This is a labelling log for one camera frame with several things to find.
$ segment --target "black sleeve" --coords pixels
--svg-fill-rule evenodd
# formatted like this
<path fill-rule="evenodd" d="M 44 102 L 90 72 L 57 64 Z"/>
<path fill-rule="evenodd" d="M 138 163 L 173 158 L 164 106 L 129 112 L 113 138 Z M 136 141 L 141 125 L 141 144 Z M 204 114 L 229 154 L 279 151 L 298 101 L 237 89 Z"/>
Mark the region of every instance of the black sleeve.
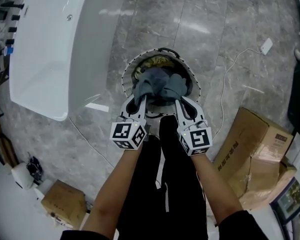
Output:
<path fill-rule="evenodd" d="M 109 240 L 104 235 L 92 231 L 65 230 L 62 232 L 60 240 L 68 239 Z"/>
<path fill-rule="evenodd" d="M 225 218 L 219 225 L 219 239 L 258 239 L 267 240 L 255 218 L 246 210 Z"/>

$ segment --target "hand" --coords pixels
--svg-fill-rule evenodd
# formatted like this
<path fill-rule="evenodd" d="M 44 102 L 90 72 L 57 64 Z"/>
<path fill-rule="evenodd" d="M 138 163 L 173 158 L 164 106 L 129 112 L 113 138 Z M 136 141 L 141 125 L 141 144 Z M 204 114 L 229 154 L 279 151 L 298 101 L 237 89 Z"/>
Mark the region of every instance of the hand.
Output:
<path fill-rule="evenodd" d="M 139 148 L 137 150 L 131 150 L 131 149 L 126 149 L 123 154 L 129 154 L 130 156 L 131 155 L 137 155 L 139 156 L 141 151 L 142 151 L 142 147 L 144 146 L 144 142 L 142 142 L 139 146 Z"/>

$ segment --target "white bathtub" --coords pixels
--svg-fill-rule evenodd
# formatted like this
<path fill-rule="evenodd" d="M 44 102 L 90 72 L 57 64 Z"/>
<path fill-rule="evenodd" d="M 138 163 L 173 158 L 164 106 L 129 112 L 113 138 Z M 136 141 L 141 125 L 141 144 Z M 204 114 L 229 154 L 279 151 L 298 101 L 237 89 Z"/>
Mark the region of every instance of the white bathtub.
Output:
<path fill-rule="evenodd" d="M 24 0 L 10 57 L 11 100 L 63 121 L 97 99 L 123 1 Z"/>

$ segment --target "person's left arm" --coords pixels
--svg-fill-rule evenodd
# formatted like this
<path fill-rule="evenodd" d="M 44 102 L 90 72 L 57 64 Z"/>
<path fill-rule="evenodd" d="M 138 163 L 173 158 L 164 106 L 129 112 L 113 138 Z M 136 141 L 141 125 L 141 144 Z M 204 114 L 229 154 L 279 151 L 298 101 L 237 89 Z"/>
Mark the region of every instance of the person's left arm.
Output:
<path fill-rule="evenodd" d="M 139 150 L 124 151 L 96 196 L 91 213 L 82 230 L 97 232 L 109 239 L 114 238 L 141 149 L 142 145 Z"/>

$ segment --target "person's right arm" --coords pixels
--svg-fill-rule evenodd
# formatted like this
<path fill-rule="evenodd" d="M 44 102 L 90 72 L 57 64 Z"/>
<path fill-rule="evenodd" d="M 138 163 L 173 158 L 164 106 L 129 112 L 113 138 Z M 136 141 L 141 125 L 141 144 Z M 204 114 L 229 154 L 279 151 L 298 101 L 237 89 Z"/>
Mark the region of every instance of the person's right arm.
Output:
<path fill-rule="evenodd" d="M 239 199 L 219 175 L 205 154 L 191 156 L 206 198 L 219 225 L 225 218 L 242 211 Z"/>

